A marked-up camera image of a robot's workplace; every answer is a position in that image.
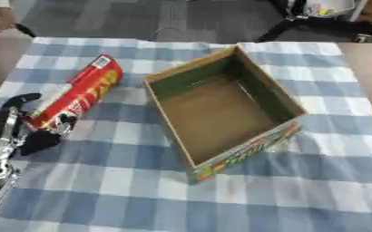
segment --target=cardboard box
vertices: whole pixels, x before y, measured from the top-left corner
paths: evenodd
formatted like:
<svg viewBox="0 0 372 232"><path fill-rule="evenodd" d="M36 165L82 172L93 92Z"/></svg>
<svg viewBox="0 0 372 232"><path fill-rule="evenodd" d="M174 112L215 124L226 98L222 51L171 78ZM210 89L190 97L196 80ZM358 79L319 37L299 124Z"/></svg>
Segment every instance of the cardboard box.
<svg viewBox="0 0 372 232"><path fill-rule="evenodd" d="M233 46L144 79L191 182L285 140L305 111Z"/></svg>

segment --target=floor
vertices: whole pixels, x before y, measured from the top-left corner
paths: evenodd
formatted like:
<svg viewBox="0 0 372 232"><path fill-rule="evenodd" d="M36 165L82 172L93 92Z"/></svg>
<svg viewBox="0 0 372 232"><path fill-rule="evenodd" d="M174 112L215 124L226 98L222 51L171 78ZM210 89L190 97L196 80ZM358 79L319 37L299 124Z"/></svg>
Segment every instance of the floor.
<svg viewBox="0 0 372 232"><path fill-rule="evenodd" d="M234 44L254 41L282 19L268 0L14 0L12 4L17 19L40 36ZM348 41L303 29L279 40Z"/></svg>

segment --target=can label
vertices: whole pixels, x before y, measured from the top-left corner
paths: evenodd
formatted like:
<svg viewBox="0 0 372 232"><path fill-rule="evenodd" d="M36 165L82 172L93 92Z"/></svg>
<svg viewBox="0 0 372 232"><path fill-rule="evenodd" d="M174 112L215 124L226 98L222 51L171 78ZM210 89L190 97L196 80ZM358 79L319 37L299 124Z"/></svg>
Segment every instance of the can label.
<svg viewBox="0 0 372 232"><path fill-rule="evenodd" d="M28 114L25 121L34 129L52 129L61 123L61 116L82 117L122 78L122 69L107 55L100 55L71 80Z"/></svg>

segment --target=checkered cloth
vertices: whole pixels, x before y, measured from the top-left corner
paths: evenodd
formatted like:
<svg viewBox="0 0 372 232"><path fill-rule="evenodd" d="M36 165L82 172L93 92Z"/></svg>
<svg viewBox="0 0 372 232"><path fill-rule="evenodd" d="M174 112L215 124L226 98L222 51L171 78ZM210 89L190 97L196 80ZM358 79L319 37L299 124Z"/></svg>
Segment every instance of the checkered cloth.
<svg viewBox="0 0 372 232"><path fill-rule="evenodd" d="M288 142L188 184L142 77L223 46L36 38L0 105L54 91L100 53L124 75L63 144L16 159L0 231L372 231L372 107L333 43L241 43L309 116Z"/></svg>

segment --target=colorful box label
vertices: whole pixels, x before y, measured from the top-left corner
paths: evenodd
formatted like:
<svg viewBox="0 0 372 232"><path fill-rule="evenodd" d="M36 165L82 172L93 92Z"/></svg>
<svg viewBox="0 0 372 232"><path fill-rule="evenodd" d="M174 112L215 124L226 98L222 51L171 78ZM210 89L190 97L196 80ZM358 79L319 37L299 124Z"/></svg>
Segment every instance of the colorful box label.
<svg viewBox="0 0 372 232"><path fill-rule="evenodd" d="M293 121L282 127L282 129L278 128L277 130L271 130L269 133L237 147L237 151L233 149L225 154L220 154L220 158L216 157L200 164L191 174L191 182L196 183L204 181L220 170L225 169L234 163L241 162L254 153L262 151L287 139L298 129L299 124Z"/></svg>

